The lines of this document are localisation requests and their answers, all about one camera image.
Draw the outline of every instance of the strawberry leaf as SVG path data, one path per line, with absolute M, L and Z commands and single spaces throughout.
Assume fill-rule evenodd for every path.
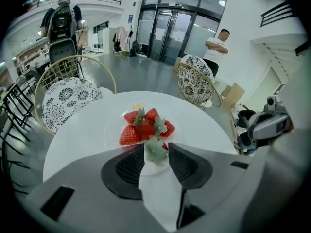
M 164 161 L 168 152 L 162 147 L 163 141 L 158 141 L 155 136 L 145 142 L 145 150 L 150 161 Z
M 141 122 L 143 121 L 145 117 L 145 108 L 142 109 L 138 109 L 138 114 L 135 115 L 135 121 L 132 123 L 133 126 L 137 126 L 139 124 L 141 124 Z
M 155 123 L 154 123 L 154 128 L 155 128 L 155 136 L 157 139 L 159 139 L 160 134 L 162 132 L 167 131 L 167 127 L 164 124 L 165 119 L 161 120 L 158 116 L 155 117 Z

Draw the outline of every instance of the white plate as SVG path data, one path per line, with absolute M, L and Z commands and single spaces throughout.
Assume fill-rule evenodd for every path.
M 138 101 L 138 103 L 128 103 L 120 108 L 115 108 L 112 115 L 110 115 L 110 119 L 104 127 L 104 146 L 107 150 L 123 147 L 119 144 L 119 138 L 124 128 L 128 126 L 127 121 L 124 119 L 124 115 L 142 107 L 144 107 L 145 113 L 152 108 L 156 108 L 161 119 L 166 119 L 175 126 L 175 131 L 169 137 L 160 137 L 160 140 L 163 140 L 166 145 L 168 145 L 169 142 L 182 143 L 182 130 L 169 108 L 165 108 L 158 104 Z M 145 154 L 145 166 L 141 171 L 141 175 L 153 175 L 165 170 L 168 166 L 168 158 L 163 162 L 155 163 L 149 161 Z

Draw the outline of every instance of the man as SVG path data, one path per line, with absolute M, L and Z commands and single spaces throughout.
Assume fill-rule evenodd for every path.
M 228 53 L 228 49 L 225 48 L 225 41 L 229 38 L 229 35 L 230 32 L 227 29 L 222 29 L 217 38 L 209 38 L 205 42 L 207 50 L 203 60 L 212 70 L 214 77 L 218 72 L 220 60 Z
M 57 9 L 57 7 L 63 3 L 63 2 L 67 2 L 70 3 L 70 0 L 59 0 L 58 3 L 56 5 L 54 5 L 51 9 L 49 9 L 47 11 L 47 13 L 44 15 L 42 23 L 41 23 L 41 37 L 47 37 L 48 35 L 48 28 L 49 28 L 49 24 L 50 24 L 50 19 L 52 14 L 54 13 L 54 11 Z M 82 29 L 82 15 L 81 15 L 81 10 L 79 8 L 78 5 L 75 5 L 73 7 L 74 13 L 75 13 L 75 20 L 77 22 L 77 30 Z M 77 52 L 77 37 L 74 34 L 72 36 L 72 40 L 74 42 L 74 45 L 76 47 L 76 52 Z

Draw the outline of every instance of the white t-shirt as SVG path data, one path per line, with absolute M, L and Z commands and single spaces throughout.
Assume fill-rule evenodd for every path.
M 220 39 L 218 39 L 218 38 L 212 38 L 211 37 L 207 41 L 219 44 L 220 46 L 225 48 L 225 42 L 220 40 Z M 215 62 L 215 63 L 219 64 L 220 60 L 223 58 L 223 56 L 224 56 L 224 53 L 218 52 L 218 51 L 216 51 L 214 49 L 209 49 L 207 47 L 207 50 L 205 52 L 205 55 L 204 55 L 203 59 L 211 60 L 212 62 Z

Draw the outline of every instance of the glass door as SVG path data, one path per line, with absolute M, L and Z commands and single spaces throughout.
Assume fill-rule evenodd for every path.
M 159 10 L 153 32 L 150 58 L 174 65 L 193 13 Z

